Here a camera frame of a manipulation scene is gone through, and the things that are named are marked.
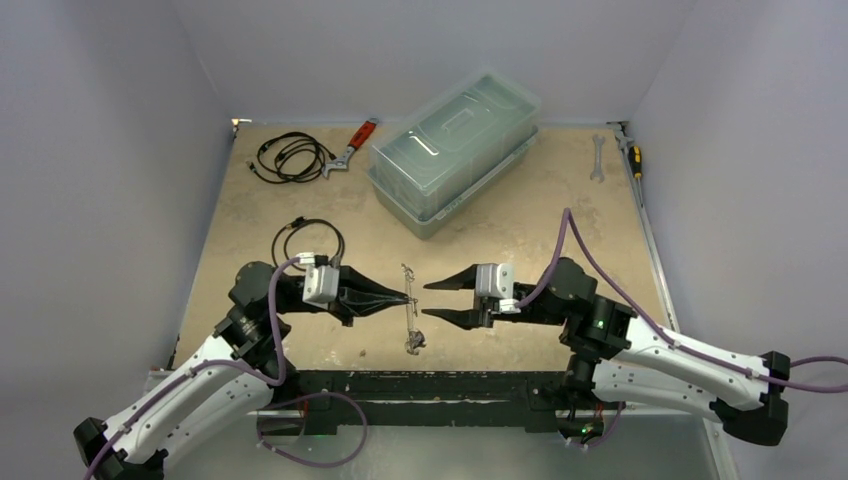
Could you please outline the white oval keyring holder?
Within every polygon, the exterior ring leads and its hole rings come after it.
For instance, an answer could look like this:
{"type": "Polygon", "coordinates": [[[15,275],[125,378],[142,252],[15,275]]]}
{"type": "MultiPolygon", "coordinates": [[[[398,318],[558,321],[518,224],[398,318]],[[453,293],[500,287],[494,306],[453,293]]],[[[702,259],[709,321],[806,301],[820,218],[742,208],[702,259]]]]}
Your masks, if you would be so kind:
{"type": "Polygon", "coordinates": [[[418,300],[413,294],[413,282],[415,280],[414,271],[405,263],[401,264],[401,270],[404,275],[404,291],[407,296],[406,303],[406,329],[407,339],[405,341],[405,350],[409,355],[417,356],[420,350],[426,346],[426,338],[424,334],[416,327],[415,320],[418,317],[418,300]]]}

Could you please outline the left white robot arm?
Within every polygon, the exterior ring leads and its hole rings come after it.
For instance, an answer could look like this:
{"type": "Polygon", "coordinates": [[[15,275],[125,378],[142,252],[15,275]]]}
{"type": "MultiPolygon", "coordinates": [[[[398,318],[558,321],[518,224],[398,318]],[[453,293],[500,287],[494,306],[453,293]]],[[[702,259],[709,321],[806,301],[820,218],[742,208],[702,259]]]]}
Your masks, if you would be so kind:
{"type": "Polygon", "coordinates": [[[292,405],[302,392],[299,373],[285,357],[291,328],[282,315],[328,313],[350,327],[411,301],[311,252],[279,266],[244,265],[229,298],[224,319],[160,384],[111,417],[89,417],[74,429],[85,478],[161,479],[167,464],[228,420],[267,405],[292,405]]]}

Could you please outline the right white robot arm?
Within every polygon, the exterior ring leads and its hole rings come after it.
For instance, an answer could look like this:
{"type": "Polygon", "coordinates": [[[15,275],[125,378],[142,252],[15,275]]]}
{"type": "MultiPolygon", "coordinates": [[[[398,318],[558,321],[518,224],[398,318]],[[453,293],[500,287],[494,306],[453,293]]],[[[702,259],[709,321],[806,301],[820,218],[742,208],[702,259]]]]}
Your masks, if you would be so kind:
{"type": "Polygon", "coordinates": [[[559,341],[571,352],[563,377],[533,393],[568,410],[648,404],[700,416],[751,444],[780,443],[789,406],[782,388],[766,379],[788,379],[786,355],[734,353],[653,326],[634,308],[599,294],[597,285],[568,257],[535,285],[515,281],[510,264],[473,264],[426,286],[470,290],[472,308],[424,312],[463,330],[498,321],[561,327],[559,341]]]}

